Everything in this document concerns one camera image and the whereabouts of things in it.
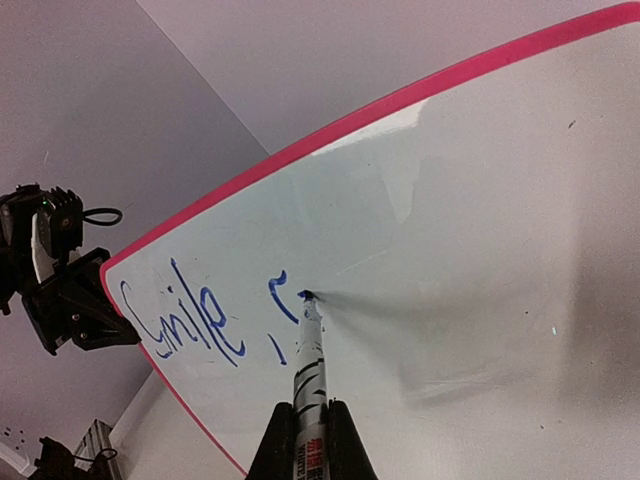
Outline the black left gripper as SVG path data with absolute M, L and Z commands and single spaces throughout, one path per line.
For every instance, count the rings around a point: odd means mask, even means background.
M 83 350 L 140 342 L 102 285 L 101 267 L 109 259 L 109 251 L 101 247 L 64 267 L 56 266 L 44 252 L 32 256 L 35 282 L 22 295 L 22 303 L 50 354 L 55 355 L 69 340 Z

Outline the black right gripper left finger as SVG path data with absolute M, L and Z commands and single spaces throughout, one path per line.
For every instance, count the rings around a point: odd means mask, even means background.
M 295 439 L 293 406 L 288 402 L 277 403 L 246 479 L 292 480 Z

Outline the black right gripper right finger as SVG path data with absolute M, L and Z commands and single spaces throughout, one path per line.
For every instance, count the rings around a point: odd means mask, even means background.
M 342 400 L 330 400 L 325 418 L 329 479 L 376 480 L 347 404 Z

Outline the white whiteboard marker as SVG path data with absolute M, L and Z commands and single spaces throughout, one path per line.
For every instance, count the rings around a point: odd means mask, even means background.
M 305 290 L 300 296 L 303 304 L 293 396 L 294 478 L 328 479 L 328 399 L 322 316 L 315 294 Z

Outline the pink framed whiteboard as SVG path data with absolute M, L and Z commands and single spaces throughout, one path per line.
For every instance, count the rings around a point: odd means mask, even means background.
M 448 67 L 302 139 L 110 260 L 141 350 L 246 472 L 327 397 L 382 479 L 639 475 L 639 5 Z

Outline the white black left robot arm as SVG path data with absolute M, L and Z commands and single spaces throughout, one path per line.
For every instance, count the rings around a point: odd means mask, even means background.
M 68 341 L 84 351 L 140 342 L 101 283 L 109 251 L 79 252 L 85 224 L 111 227 L 122 218 L 117 208 L 85 209 L 73 191 L 37 183 L 1 197 L 1 313 L 10 315 L 10 300 L 19 295 L 49 354 Z

